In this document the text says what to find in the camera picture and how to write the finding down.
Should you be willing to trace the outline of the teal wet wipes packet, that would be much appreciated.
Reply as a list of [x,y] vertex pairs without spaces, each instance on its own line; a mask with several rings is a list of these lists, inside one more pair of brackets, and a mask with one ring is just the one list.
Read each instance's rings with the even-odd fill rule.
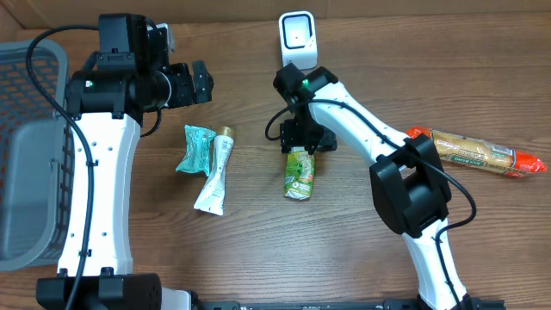
[[186,125],[186,152],[182,161],[176,167],[177,172],[196,174],[204,172],[210,175],[211,144],[215,138],[215,131],[205,127]]

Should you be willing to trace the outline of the white tube with gold cap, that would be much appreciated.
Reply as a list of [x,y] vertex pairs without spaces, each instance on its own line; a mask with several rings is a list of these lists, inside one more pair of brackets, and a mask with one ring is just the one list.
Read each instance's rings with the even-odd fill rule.
[[226,197],[226,167],[234,146],[235,132],[221,127],[214,138],[212,170],[199,194],[194,209],[222,215]]

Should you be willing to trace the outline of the orange spaghetti pasta packet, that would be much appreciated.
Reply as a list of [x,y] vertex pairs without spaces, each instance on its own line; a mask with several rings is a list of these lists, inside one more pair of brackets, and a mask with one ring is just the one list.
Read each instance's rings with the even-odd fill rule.
[[537,156],[473,139],[445,133],[428,127],[412,127],[406,132],[412,139],[420,135],[430,137],[441,160],[495,172],[508,177],[526,177],[547,172],[548,168]]

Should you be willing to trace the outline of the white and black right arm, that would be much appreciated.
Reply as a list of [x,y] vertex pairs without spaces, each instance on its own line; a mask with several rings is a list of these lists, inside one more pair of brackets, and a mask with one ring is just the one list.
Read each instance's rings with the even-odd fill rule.
[[324,67],[304,74],[283,66],[273,86],[293,118],[276,140],[282,152],[333,151],[341,139],[369,170],[373,203],[387,227],[406,242],[425,309],[467,309],[472,299],[455,268],[448,232],[451,188],[465,188],[442,167],[434,142],[410,138],[378,119]]

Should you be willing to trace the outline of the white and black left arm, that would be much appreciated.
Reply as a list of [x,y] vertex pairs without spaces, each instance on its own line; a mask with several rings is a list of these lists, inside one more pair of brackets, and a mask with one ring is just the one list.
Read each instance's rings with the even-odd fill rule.
[[53,278],[36,299],[46,309],[195,309],[195,293],[165,288],[133,270],[128,232],[133,156],[143,117],[209,102],[202,61],[171,64],[171,31],[143,15],[99,16],[100,49],[65,87],[59,113],[74,136],[71,211]]

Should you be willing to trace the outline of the white barcode scanner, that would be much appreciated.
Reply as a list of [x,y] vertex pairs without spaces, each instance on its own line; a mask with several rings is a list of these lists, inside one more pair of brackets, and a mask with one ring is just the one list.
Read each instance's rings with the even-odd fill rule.
[[318,45],[313,14],[306,10],[284,13],[278,20],[282,66],[294,64],[310,70],[318,63]]

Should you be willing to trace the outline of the grey plastic shopping basket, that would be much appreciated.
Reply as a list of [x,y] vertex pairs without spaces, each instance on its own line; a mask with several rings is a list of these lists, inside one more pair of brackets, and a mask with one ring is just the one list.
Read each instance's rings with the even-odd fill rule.
[[26,70],[27,41],[1,45],[1,270],[55,264],[68,233],[71,128]]

